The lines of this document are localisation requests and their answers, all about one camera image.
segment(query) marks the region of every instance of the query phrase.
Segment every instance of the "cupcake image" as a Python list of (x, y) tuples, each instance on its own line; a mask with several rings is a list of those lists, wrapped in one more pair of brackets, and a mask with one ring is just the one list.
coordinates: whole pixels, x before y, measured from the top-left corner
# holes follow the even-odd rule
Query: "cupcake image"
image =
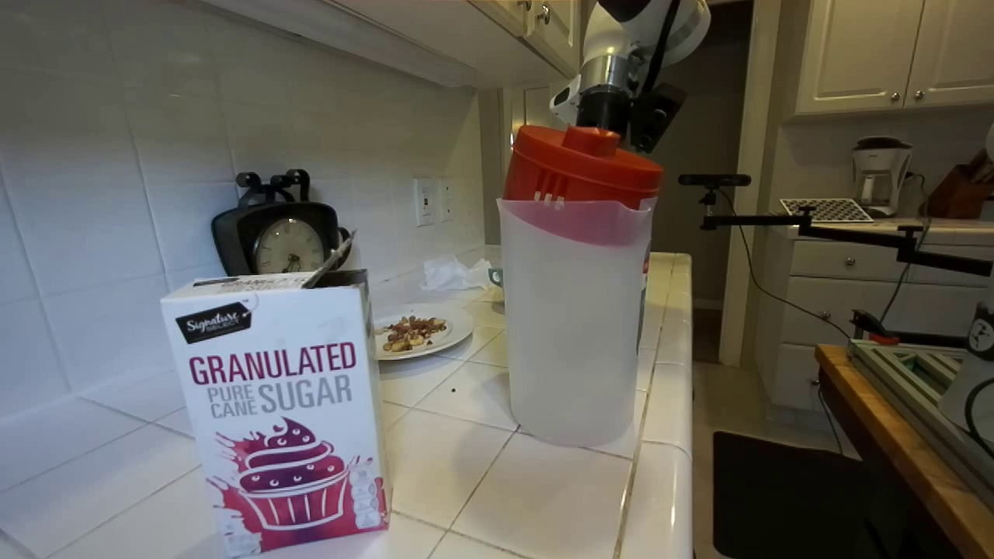
[(309, 426), (282, 418), (274, 435), (254, 433), (227, 443), (238, 472), (237, 492), (264, 531), (321, 529), (345, 511), (347, 467)]

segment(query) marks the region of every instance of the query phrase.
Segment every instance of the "red lid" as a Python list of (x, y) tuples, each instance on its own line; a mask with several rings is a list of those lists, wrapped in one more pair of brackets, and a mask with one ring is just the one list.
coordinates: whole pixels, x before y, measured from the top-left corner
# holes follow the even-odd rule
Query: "red lid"
[(620, 138), (598, 128), (519, 128), (516, 154), (554, 168), (581, 182), (637, 188), (654, 196), (662, 168), (620, 147)]

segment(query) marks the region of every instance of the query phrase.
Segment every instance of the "cabinet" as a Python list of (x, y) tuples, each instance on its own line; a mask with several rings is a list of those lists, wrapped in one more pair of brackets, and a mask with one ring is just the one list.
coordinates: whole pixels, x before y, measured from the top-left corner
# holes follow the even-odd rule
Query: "cabinet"
[(440, 88), (566, 82), (592, 0), (208, 0)]
[(808, 0), (799, 114), (994, 106), (991, 0)]
[[(758, 299), (751, 330), (754, 368), (772, 408), (821, 409), (814, 344), (846, 344), (856, 308), (878, 318), (905, 265), (890, 247), (799, 238), (785, 230), (765, 230), (762, 238), (765, 259), (754, 261), (762, 286), (788, 303), (766, 294)], [(994, 228), (981, 233), (931, 228), (928, 238), (935, 238), (926, 241), (928, 250), (994, 261)], [(991, 286), (981, 277), (910, 266), (884, 325), (966, 336), (973, 310), (989, 293)]]

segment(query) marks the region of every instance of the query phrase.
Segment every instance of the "drawer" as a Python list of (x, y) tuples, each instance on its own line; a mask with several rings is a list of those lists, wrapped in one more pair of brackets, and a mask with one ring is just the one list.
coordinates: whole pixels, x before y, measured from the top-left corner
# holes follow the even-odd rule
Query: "drawer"
[(821, 409), (817, 357), (810, 344), (781, 344), (777, 375), (766, 386), (772, 408)]
[[(808, 279), (793, 277), (785, 299), (801, 303), (821, 318), (832, 318), (851, 336), (851, 315), (871, 310), (881, 315), (894, 293), (894, 281), (843, 281), (843, 279)], [(888, 330), (910, 331), (940, 331), (940, 336), (966, 336), (973, 310), (989, 299), (989, 288), (973, 286), (900, 286), (900, 294), (890, 303), (884, 319)], [(783, 343), (817, 344), (817, 343), (846, 343), (832, 325), (785, 308), (783, 310)]]
[[(935, 253), (960, 253), (994, 261), (994, 247), (970, 245), (926, 245)], [(905, 273), (894, 247), (854, 245), (854, 241), (795, 241), (793, 277), (832, 277), (832, 279), (881, 279), (894, 281)], [(966, 277), (953, 270), (914, 265), (906, 281), (938, 281), (938, 286), (989, 286), (984, 277)]]

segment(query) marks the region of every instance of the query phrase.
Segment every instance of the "food on plate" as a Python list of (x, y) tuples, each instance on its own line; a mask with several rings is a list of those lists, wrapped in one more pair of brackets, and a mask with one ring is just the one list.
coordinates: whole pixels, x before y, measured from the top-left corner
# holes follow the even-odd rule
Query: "food on plate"
[(402, 318), (399, 322), (383, 325), (386, 343), (383, 351), (405, 355), (433, 348), (433, 336), (444, 331), (448, 322), (440, 318)]

